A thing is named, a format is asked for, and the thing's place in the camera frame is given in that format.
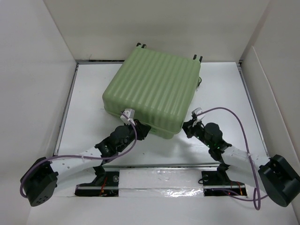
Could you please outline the green hard-shell suitcase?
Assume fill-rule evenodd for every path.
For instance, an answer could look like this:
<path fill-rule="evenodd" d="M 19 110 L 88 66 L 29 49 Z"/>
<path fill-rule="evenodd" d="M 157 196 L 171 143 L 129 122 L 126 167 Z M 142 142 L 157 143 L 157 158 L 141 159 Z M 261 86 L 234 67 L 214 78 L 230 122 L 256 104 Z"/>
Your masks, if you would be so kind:
<path fill-rule="evenodd" d="M 185 58 L 148 49 L 137 43 L 105 89 L 107 113 L 125 109 L 151 127 L 151 133 L 172 139 L 181 131 L 189 106 L 202 79 L 202 56 Z"/>

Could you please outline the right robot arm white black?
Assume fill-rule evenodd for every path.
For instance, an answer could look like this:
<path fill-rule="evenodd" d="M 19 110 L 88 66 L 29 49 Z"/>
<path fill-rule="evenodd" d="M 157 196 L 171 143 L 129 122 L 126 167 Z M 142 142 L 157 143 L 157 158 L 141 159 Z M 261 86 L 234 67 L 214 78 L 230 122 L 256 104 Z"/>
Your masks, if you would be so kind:
<path fill-rule="evenodd" d="M 188 138 L 195 137 L 209 148 L 210 156 L 220 162 L 217 172 L 221 184 L 237 181 L 265 192 L 277 205 L 288 206 L 300 193 L 300 177 L 281 155 L 258 156 L 242 151 L 223 139 L 216 123 L 184 122 Z"/>

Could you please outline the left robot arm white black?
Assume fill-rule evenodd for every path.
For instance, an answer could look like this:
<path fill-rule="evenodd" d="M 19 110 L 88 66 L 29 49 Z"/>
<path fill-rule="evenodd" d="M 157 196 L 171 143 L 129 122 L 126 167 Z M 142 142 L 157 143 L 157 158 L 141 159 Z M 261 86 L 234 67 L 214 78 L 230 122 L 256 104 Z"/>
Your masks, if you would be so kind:
<path fill-rule="evenodd" d="M 32 207 L 52 197 L 63 179 L 92 167 L 100 167 L 128 154 L 138 141 L 146 138 L 149 125 L 133 120 L 115 130 L 100 143 L 76 155 L 60 155 L 37 159 L 20 179 L 19 192 Z"/>

